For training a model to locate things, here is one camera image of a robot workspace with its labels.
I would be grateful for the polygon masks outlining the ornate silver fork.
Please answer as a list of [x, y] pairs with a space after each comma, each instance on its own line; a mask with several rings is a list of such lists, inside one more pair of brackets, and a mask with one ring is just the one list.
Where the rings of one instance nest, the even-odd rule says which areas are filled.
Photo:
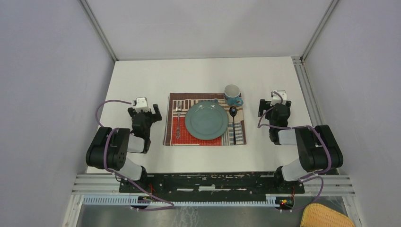
[[176, 133], [175, 133], [175, 137], [177, 139], [180, 138], [181, 133], [180, 133], [180, 116], [182, 113], [182, 102], [181, 100], [177, 100], [176, 101], [176, 114], [177, 114], [177, 127], [176, 127]]

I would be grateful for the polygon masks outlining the black spoon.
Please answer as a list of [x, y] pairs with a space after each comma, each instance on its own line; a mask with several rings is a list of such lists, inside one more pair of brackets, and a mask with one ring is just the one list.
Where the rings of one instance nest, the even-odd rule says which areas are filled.
[[235, 106], [231, 106], [229, 109], [229, 113], [233, 118], [233, 144], [236, 145], [235, 116], [237, 115], [237, 108]]

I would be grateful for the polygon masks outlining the striped patchwork placemat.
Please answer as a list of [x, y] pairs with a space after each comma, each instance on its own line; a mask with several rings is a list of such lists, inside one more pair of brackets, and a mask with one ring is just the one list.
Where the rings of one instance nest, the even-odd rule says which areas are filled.
[[244, 112], [232, 117], [222, 93], [170, 93], [165, 146], [234, 146], [246, 144]]

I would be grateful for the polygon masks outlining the blue ceramic mug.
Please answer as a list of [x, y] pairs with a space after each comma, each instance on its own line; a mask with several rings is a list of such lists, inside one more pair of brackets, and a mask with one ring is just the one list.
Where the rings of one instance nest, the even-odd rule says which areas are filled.
[[229, 84], [224, 88], [224, 99], [228, 106], [242, 106], [243, 100], [240, 97], [241, 91], [237, 85]]

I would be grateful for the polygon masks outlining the teal ceramic plate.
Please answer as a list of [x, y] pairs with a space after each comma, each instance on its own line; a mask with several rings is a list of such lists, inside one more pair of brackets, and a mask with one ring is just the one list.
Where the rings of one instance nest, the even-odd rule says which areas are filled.
[[202, 101], [193, 105], [184, 118], [185, 128], [200, 140], [214, 140], [228, 129], [228, 115], [218, 103]]

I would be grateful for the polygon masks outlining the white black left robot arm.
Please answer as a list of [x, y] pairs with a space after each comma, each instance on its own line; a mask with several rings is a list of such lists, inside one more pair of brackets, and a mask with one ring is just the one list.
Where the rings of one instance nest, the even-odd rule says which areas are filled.
[[128, 108], [132, 129], [99, 127], [86, 153], [86, 164], [97, 169], [115, 173], [121, 178], [131, 180], [131, 187], [137, 192], [144, 192], [149, 185], [145, 167], [133, 163], [127, 158], [129, 144], [137, 144], [140, 153], [149, 150], [150, 130], [153, 123], [161, 121], [162, 116], [157, 104], [155, 112]]

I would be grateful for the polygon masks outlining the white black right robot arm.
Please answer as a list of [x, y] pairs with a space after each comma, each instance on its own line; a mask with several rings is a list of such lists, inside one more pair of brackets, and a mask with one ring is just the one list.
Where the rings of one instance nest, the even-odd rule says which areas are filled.
[[291, 102], [273, 103], [261, 99], [258, 117], [267, 119], [271, 142], [278, 146], [296, 146], [298, 157], [290, 164], [280, 166], [274, 174], [273, 187], [285, 193], [292, 182], [323, 174], [343, 165], [342, 151], [328, 125], [289, 127]]

